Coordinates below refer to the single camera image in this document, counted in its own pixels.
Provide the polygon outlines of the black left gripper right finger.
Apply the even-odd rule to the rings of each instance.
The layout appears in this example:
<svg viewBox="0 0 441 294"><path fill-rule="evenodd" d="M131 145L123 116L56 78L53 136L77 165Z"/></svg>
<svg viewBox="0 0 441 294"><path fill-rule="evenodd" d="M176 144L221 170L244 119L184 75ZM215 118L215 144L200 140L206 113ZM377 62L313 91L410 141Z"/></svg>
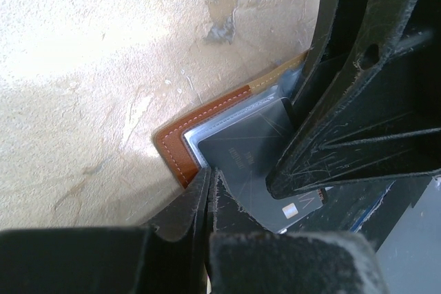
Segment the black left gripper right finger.
<svg viewBox="0 0 441 294"><path fill-rule="evenodd" d="M371 244L344 231L223 233L209 239L213 293L388 293Z"/></svg>

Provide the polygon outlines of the black VIP card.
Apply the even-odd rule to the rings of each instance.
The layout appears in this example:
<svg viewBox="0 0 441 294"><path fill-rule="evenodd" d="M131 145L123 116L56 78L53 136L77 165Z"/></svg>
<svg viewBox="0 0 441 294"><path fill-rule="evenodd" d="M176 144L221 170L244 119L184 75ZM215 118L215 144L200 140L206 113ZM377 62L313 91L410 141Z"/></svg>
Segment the black VIP card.
<svg viewBox="0 0 441 294"><path fill-rule="evenodd" d="M289 101L277 98L198 143L208 165L222 171L232 197L265 229L285 229L327 201L324 189L277 200L266 176L294 134Z"/></svg>

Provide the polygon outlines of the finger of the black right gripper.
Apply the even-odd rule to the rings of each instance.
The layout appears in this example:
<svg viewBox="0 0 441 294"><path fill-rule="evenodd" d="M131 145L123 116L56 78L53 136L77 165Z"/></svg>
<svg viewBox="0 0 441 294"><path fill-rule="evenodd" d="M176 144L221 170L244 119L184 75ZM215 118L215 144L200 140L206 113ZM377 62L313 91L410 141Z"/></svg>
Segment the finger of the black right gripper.
<svg viewBox="0 0 441 294"><path fill-rule="evenodd" d="M291 105L274 198L440 173L440 0L339 0L319 79Z"/></svg>
<svg viewBox="0 0 441 294"><path fill-rule="evenodd" d="M291 104L295 108L306 108L315 104L312 99L320 86L319 67L329 44L338 2L339 0L320 0L311 47L291 97Z"/></svg>

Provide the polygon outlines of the brown leather card holder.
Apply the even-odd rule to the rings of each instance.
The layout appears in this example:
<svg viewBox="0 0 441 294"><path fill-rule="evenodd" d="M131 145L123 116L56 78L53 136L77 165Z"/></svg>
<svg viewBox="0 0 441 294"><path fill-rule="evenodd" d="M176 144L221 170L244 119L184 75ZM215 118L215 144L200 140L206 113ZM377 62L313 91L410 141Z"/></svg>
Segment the brown leather card holder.
<svg viewBox="0 0 441 294"><path fill-rule="evenodd" d="M298 68L306 57L306 52L295 56L258 79L186 113L155 133L155 147L182 187L186 188L201 168L184 134L275 85L283 73Z"/></svg>

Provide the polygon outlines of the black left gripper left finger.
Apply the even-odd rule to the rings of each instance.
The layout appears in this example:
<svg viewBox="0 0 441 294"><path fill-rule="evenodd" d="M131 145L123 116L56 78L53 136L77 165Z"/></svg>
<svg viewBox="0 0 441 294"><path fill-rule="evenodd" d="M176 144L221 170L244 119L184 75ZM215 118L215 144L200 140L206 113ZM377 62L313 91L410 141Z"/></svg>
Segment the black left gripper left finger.
<svg viewBox="0 0 441 294"><path fill-rule="evenodd" d="M205 293L211 171L137 227L1 232L2 293Z"/></svg>

